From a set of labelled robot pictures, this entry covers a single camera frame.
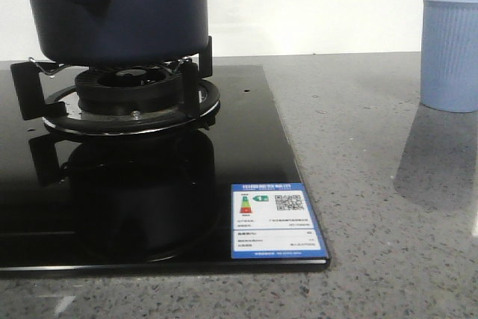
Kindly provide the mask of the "black pot support grate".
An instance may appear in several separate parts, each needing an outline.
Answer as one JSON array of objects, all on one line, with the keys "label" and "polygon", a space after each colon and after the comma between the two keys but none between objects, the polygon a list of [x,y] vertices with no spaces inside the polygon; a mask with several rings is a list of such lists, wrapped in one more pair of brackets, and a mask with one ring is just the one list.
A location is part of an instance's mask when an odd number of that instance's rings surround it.
[{"label": "black pot support grate", "polygon": [[49,131],[78,137],[132,137],[194,126],[208,128],[214,123],[215,114],[220,108],[220,91],[208,81],[213,72],[212,44],[207,43],[198,56],[198,61],[186,55],[152,64],[91,66],[86,69],[106,72],[136,68],[161,69],[171,75],[181,76],[181,98],[176,105],[154,112],[133,111],[120,116],[94,114],[81,109],[75,78],[72,86],[45,97],[41,75],[54,77],[67,68],[65,64],[29,58],[26,62],[12,64],[10,71],[24,120],[40,118]]}]

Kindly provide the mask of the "dark blue cooking pot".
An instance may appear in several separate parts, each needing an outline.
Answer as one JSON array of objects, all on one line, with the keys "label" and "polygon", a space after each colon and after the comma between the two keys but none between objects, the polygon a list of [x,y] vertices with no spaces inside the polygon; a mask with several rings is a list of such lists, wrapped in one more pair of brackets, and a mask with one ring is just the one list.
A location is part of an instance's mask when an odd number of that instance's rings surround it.
[{"label": "dark blue cooking pot", "polygon": [[207,0],[30,0],[42,53],[79,66],[153,64],[208,45]]}]

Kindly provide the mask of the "blue energy label sticker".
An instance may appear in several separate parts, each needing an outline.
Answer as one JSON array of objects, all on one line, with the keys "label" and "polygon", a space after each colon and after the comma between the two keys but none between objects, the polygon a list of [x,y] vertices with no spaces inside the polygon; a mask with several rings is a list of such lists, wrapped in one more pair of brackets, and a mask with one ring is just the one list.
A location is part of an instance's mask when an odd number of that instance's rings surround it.
[{"label": "blue energy label sticker", "polygon": [[231,204],[233,259],[329,257],[304,184],[233,184]]}]

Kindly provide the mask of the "light blue ribbed cup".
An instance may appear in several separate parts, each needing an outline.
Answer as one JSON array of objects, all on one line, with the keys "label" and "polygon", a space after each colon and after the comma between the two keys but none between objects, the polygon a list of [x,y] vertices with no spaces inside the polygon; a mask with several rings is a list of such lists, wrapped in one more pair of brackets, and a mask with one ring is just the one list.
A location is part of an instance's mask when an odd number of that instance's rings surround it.
[{"label": "light blue ribbed cup", "polygon": [[477,0],[423,0],[420,102],[477,111]]}]

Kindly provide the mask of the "black glass gas stove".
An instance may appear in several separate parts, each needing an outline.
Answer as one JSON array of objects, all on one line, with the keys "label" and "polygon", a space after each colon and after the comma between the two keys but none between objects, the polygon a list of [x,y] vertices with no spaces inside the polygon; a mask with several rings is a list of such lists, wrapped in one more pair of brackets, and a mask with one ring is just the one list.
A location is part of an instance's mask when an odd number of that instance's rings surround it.
[{"label": "black glass gas stove", "polygon": [[259,66],[219,66],[214,123],[142,137],[53,134],[1,68],[1,276],[317,272],[233,259],[231,186],[302,183]]}]

